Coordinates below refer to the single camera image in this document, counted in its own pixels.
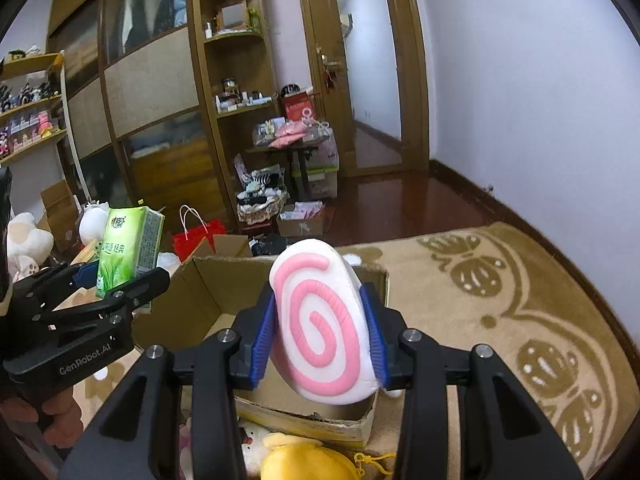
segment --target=blue gripper pad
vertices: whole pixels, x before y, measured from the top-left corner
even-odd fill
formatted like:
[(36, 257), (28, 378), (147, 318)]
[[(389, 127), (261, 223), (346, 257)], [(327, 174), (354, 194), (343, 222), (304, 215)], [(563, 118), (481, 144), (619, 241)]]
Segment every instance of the blue gripper pad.
[(92, 288), (98, 279), (98, 260), (90, 264), (84, 264), (80, 270), (74, 274), (74, 283), (78, 288)]
[(362, 298), (362, 306), (364, 307), (364, 316), (367, 320), (369, 328), (369, 355), (373, 364), (373, 372), (376, 379), (383, 388), (389, 385), (389, 368), (386, 355), (385, 339), (378, 325), (378, 317), (372, 307), (373, 301), (379, 301), (378, 298), (370, 298), (370, 294), (376, 294), (375, 288), (370, 283), (363, 284), (360, 287), (360, 298)]
[(254, 388), (258, 387), (258, 383), (264, 377), (267, 369), (267, 361), (271, 352), (271, 344), (276, 334), (276, 297), (272, 292), (268, 299), (267, 306), (264, 309), (264, 315), (260, 320), (258, 332), (255, 335), (254, 344), (252, 345), (252, 360), (249, 380)]

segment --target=small table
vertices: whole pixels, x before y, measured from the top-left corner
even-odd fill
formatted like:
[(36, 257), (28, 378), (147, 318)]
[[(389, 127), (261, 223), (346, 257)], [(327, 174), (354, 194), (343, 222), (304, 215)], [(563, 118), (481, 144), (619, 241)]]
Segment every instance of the small table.
[[(306, 172), (306, 158), (311, 157), (311, 153), (318, 149), (318, 146), (325, 142), (328, 137), (322, 137), (321, 139), (314, 140), (297, 140), (296, 142), (290, 144), (289, 146), (284, 146), (283, 148), (270, 148), (269, 146), (255, 146), (254, 148), (249, 148), (245, 150), (247, 153), (266, 153), (267, 156), (272, 155), (273, 153), (282, 153), (284, 152), (287, 155), (287, 165), (289, 173), (289, 183), (287, 185), (290, 186), (289, 189), (292, 191), (292, 197), (294, 200), (310, 200), (311, 199), (311, 190), (309, 188), (309, 175)], [(300, 196), (298, 194), (298, 186), (296, 185), (296, 179), (293, 177), (293, 153), (296, 152), (298, 154), (298, 163), (300, 164), (300, 179), (302, 180), (302, 190), (303, 193)]]

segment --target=beige rug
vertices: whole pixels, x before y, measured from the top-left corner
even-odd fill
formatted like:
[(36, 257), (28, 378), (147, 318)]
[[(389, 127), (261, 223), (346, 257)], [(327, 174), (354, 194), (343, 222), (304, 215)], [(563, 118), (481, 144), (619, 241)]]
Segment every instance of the beige rug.
[[(587, 478), (640, 407), (625, 354), (594, 304), (537, 243), (506, 224), (342, 248), (390, 275), (389, 306), (441, 344), (489, 343), (564, 438)], [(87, 423), (137, 355), (75, 396)], [(460, 477), (457, 402), (450, 395), (449, 478)], [(380, 396), (367, 451), (396, 450), (402, 399)], [(368, 467), (371, 478), (375, 478)]]

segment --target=door handle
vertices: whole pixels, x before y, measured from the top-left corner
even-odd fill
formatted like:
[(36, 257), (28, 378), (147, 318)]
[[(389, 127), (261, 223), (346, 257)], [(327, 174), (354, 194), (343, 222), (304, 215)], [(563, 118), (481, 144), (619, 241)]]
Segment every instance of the door handle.
[(344, 63), (341, 61), (329, 61), (329, 58), (322, 54), (322, 65), (327, 69), (344, 70)]

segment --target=metal screw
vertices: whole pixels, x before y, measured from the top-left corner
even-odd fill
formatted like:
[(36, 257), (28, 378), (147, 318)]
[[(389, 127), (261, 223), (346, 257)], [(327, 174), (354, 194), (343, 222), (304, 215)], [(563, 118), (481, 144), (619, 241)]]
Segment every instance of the metal screw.
[(494, 349), (489, 345), (481, 344), (476, 346), (476, 354), (478, 354), (482, 359), (488, 359), (494, 355)]
[(162, 357), (162, 354), (164, 354), (164, 348), (160, 345), (151, 345), (146, 349), (146, 356), (149, 359), (158, 359), (159, 357)]
[(415, 343), (422, 339), (422, 334), (415, 328), (407, 328), (404, 332), (402, 332), (402, 337), (404, 337), (409, 343)]
[(218, 332), (217, 338), (221, 343), (229, 343), (236, 338), (236, 333), (230, 328), (225, 328)]

